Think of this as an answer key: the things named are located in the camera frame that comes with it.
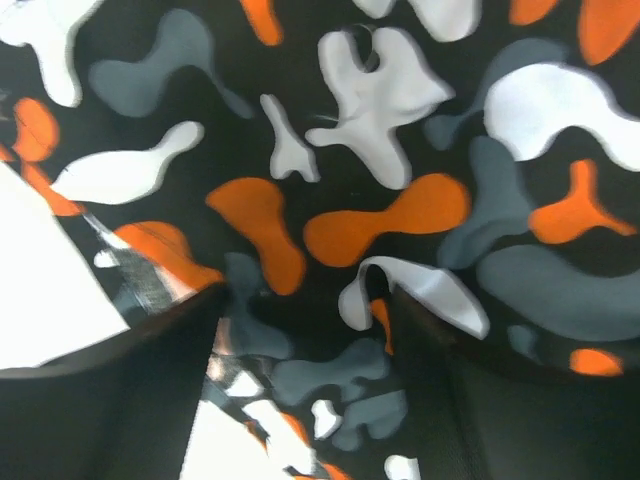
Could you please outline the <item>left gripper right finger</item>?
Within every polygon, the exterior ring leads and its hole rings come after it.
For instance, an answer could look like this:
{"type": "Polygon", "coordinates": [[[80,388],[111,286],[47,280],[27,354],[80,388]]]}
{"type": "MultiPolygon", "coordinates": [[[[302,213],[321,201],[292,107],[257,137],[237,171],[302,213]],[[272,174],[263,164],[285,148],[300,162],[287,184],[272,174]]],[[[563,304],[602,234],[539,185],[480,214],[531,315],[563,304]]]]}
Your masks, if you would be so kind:
{"type": "Polygon", "coordinates": [[[638,373],[582,376],[493,349],[401,287],[389,310],[423,478],[638,478],[638,373]]]}

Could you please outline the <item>orange camouflage shorts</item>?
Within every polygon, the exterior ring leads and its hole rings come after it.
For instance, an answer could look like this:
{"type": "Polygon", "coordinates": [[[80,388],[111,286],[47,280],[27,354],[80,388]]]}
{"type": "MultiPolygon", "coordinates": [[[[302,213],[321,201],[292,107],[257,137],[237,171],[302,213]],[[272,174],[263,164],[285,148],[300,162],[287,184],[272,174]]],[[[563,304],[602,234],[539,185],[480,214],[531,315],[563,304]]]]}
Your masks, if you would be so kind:
{"type": "Polygon", "coordinates": [[[1,372],[228,290],[177,479],[425,479],[403,288],[639,375],[635,1],[5,1],[1,372]]]}

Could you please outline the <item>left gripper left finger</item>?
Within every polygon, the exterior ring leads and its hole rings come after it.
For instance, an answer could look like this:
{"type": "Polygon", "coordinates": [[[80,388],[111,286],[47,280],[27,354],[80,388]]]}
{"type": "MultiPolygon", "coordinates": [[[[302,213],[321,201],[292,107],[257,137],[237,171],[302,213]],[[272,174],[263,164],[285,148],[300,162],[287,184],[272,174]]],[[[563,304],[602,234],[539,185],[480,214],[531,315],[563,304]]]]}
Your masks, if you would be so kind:
{"type": "Polygon", "coordinates": [[[4,479],[177,479],[222,284],[109,339],[1,372],[4,479]]]}

